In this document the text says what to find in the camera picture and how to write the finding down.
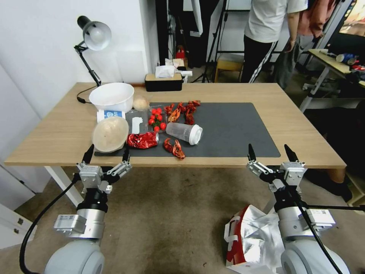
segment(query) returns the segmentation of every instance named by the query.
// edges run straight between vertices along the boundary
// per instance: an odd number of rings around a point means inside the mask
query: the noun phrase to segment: shopping bag
[[[284,251],[278,215],[249,205],[225,225],[226,267],[241,274],[272,274],[281,267]]]

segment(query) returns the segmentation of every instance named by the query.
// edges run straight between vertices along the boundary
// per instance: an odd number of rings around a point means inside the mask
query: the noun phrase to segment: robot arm
[[[256,161],[249,144],[248,169],[261,180],[269,183],[274,193],[275,211],[279,216],[279,230],[285,251],[281,255],[285,274],[338,273],[349,274],[344,261],[320,241],[317,232],[331,228],[335,221],[328,209],[310,209],[301,200],[297,190],[306,171],[305,163],[285,145],[290,162],[272,170]]]
[[[49,259],[45,274],[100,274],[105,258],[100,252],[100,243],[104,232],[104,216],[108,212],[107,195],[113,190],[112,184],[122,178],[132,168],[129,149],[123,154],[120,164],[103,172],[100,166],[89,165],[94,151],[92,145],[84,154],[81,163],[76,166],[79,173],[74,175],[70,186],[54,199],[36,218],[34,226],[42,215],[78,180],[83,183],[85,198],[78,204],[76,214],[60,214],[54,229],[74,241],[57,250]],[[37,274],[29,271],[24,262],[27,235],[20,252],[20,266],[25,274]]]

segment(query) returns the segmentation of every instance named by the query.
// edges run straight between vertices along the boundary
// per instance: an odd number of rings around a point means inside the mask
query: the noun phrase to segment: desk lamp
[[[86,16],[80,16],[77,19],[77,24],[83,30],[83,41],[76,45],[74,49],[76,50],[77,54],[79,54],[81,60],[84,62],[91,77],[96,82],[96,85],[101,86],[101,79],[86,62],[85,58],[83,57],[83,51],[87,49],[94,51],[105,49],[111,40],[110,28],[104,23],[90,21],[90,19]]]

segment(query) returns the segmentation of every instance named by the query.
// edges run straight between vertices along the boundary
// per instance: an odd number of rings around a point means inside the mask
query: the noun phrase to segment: white cup lid
[[[197,143],[199,143],[200,138],[202,137],[202,133],[203,133],[203,129],[198,126],[198,125],[193,125],[193,127],[191,128],[190,131],[190,136],[189,136],[189,143],[191,145],[196,145]]]

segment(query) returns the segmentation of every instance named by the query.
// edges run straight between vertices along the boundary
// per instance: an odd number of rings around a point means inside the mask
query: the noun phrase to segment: gray carpet
[[[309,203],[344,204],[309,182],[301,187]],[[17,212],[33,220],[58,193],[51,180]],[[266,183],[246,169],[134,168],[109,195],[101,244],[104,273],[233,273],[225,268],[224,225],[247,204],[263,209],[269,197]],[[32,271],[42,273],[52,253],[68,242],[52,229],[60,213],[75,213],[66,197],[44,216],[29,243],[26,263]],[[323,242],[352,273],[359,273],[365,267],[365,217],[334,210],[332,214],[337,225],[324,233]],[[0,251],[2,273],[20,273],[18,253],[19,246]]]

